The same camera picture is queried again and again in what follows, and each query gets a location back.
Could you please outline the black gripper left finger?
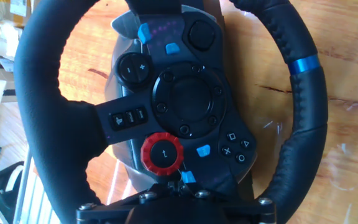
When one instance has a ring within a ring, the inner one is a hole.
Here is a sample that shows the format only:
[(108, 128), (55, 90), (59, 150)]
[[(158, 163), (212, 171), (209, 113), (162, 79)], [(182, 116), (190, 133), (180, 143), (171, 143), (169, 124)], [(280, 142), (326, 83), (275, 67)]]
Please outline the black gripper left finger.
[(173, 195), (174, 190), (175, 184), (173, 182), (168, 184), (153, 184), (147, 190), (110, 205), (83, 204), (76, 210), (76, 223), (124, 223), (133, 208), (136, 208), (138, 205), (147, 205), (159, 199), (168, 198)]

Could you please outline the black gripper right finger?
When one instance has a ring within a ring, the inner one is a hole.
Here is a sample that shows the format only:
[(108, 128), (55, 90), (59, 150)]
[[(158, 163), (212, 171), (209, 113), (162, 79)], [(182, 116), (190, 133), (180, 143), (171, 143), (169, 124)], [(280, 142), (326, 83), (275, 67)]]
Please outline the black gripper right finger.
[(244, 201), (233, 195), (184, 184), (183, 196), (190, 199), (183, 217), (187, 223), (276, 223), (277, 209), (269, 199)]

